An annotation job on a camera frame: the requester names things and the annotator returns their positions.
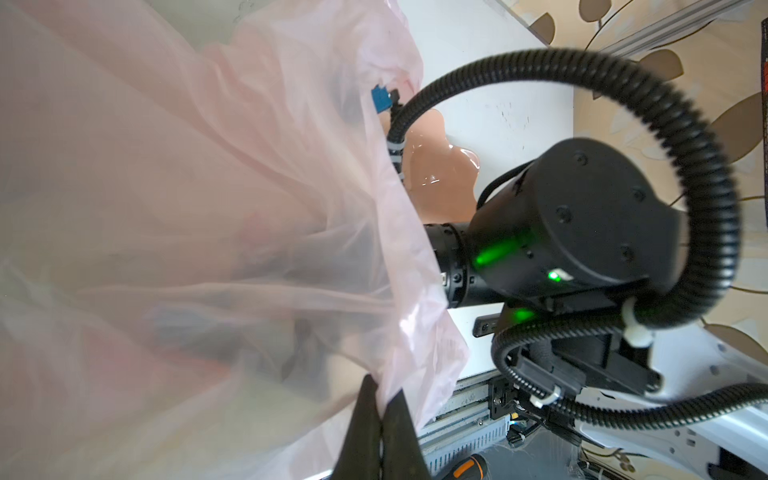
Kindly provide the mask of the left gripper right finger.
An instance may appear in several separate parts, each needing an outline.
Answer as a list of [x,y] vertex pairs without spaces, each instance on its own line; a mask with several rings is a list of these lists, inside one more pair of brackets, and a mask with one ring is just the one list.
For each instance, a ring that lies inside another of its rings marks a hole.
[[430,480],[404,391],[387,405],[382,420],[383,480]]

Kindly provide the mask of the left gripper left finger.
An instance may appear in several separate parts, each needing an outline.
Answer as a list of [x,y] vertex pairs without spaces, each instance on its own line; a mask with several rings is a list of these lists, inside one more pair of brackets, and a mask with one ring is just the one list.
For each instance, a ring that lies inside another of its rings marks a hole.
[[377,408],[377,389],[373,377],[366,375],[331,480],[380,478],[382,424]]

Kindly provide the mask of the pink plastic bag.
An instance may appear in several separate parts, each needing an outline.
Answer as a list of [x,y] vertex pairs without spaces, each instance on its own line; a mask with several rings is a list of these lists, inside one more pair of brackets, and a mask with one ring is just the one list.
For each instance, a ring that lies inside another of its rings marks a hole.
[[1,5],[1,475],[301,479],[364,376],[417,427],[468,349],[371,92],[393,1]]

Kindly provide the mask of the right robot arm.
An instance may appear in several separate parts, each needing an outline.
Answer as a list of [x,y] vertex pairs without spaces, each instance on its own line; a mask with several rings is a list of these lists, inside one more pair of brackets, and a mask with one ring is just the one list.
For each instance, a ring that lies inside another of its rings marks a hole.
[[549,81],[606,96],[671,156],[687,211],[660,200],[632,162],[593,139],[563,140],[500,175],[463,223],[426,232],[451,307],[496,304],[472,333],[489,372],[461,382],[420,440],[428,467],[481,479],[479,447],[546,429],[592,443],[576,473],[654,459],[705,479],[767,475],[767,368],[700,321],[731,287],[741,250],[735,183],[714,131],[673,86],[638,64],[573,49],[504,53],[394,100],[388,150],[409,128],[480,87]]

